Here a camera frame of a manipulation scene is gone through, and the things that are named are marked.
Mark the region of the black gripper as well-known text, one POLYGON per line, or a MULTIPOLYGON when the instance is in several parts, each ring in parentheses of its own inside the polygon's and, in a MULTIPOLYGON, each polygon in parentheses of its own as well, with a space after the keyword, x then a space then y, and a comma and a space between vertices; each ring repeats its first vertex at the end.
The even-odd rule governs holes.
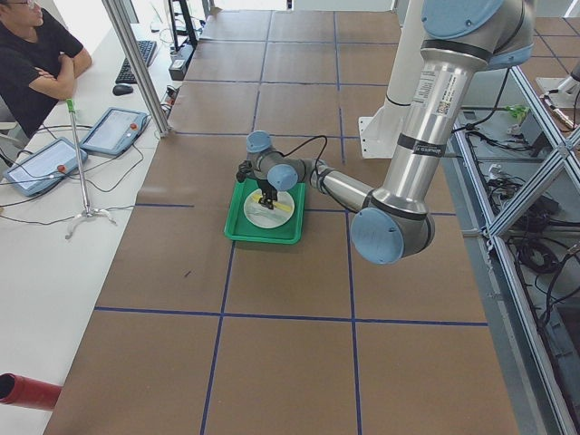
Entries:
POLYGON ((277 201, 277 190, 273 187, 267 179, 259 179, 257 181, 258 187, 261 189, 261 198, 259 203, 266 207, 268 205, 269 209, 275 208, 275 201, 277 201))

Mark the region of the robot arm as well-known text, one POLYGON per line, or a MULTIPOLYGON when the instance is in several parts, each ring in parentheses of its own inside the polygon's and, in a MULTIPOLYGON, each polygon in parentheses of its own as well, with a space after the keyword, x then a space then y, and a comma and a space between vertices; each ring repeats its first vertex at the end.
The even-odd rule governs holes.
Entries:
POLYGON ((307 182, 354 211, 352 241, 366 260, 393 264, 425 249, 435 224, 425 203, 454 121, 475 73, 524 63, 531 55, 533 1, 426 1, 420 10, 423 66, 385 180, 378 188, 319 159, 290 159, 262 130, 246 138, 237 180, 253 179, 258 200, 307 182))

